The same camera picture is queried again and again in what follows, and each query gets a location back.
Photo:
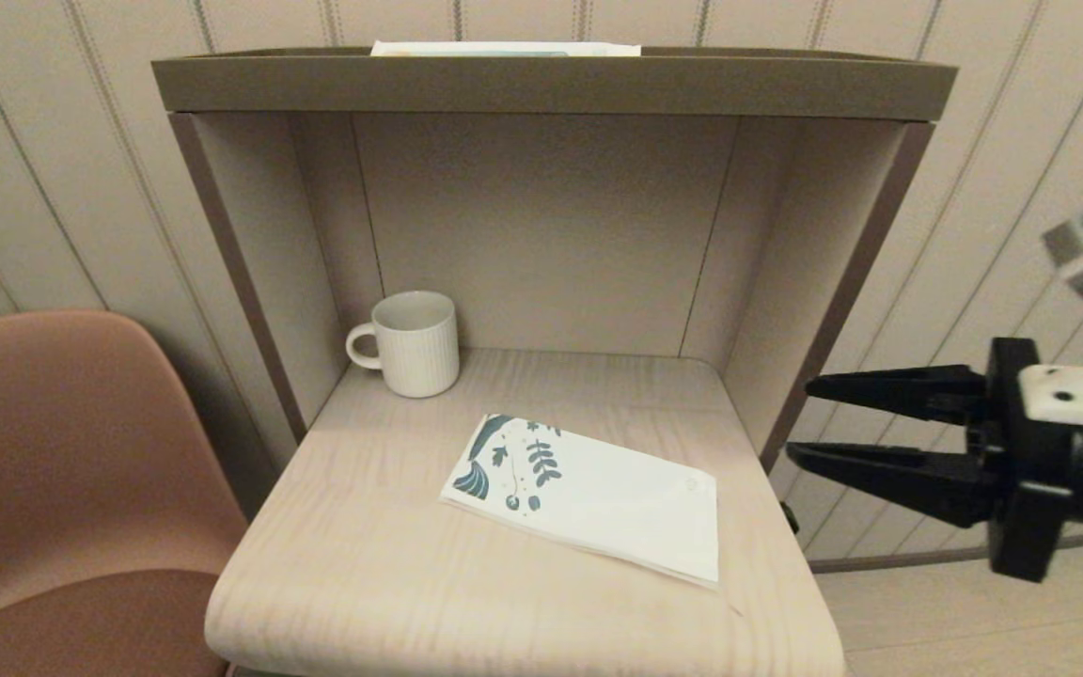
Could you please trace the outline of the white horse print pouch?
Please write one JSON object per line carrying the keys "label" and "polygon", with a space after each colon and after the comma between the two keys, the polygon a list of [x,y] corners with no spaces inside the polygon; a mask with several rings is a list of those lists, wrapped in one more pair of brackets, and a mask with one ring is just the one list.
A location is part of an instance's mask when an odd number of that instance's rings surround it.
{"label": "white horse print pouch", "polygon": [[644,451],[490,415],[439,498],[554,543],[719,586],[714,476]]}

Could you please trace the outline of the beige wooden desk shelf unit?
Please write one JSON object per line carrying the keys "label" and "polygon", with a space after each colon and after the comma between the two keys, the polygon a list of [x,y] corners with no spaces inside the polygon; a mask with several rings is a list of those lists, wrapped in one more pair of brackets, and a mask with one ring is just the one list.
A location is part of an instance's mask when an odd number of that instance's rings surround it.
{"label": "beige wooden desk shelf unit", "polygon": [[[297,450],[208,642],[302,677],[848,677],[768,473],[954,66],[796,50],[168,57],[151,68]],[[345,352],[438,291],[460,372]],[[710,589],[440,502],[486,415],[700,468]]]}

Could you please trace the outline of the white ribbed ceramic mug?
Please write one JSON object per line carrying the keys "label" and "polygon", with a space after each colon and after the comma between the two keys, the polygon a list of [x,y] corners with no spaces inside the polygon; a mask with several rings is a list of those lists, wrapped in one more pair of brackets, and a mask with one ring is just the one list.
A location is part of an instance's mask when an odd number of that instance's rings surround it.
{"label": "white ribbed ceramic mug", "polygon": [[384,297],[345,338],[348,359],[380,372],[392,393],[438,396],[457,382],[460,348],[457,308],[438,291],[404,291]]}

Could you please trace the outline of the white blue toothbrush box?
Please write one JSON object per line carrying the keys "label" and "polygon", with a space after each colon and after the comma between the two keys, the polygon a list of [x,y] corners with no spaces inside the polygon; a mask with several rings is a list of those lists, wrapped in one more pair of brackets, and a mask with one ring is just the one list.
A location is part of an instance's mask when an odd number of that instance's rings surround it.
{"label": "white blue toothbrush box", "polygon": [[530,56],[530,57],[638,57],[640,44],[596,41],[377,41],[370,56]]}

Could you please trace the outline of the pink chair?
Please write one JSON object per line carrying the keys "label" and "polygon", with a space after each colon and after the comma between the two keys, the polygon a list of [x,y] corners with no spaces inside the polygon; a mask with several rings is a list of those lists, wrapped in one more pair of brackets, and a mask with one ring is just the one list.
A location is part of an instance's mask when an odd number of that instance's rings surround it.
{"label": "pink chair", "polygon": [[232,677],[205,620],[245,529],[145,327],[0,317],[0,677]]}

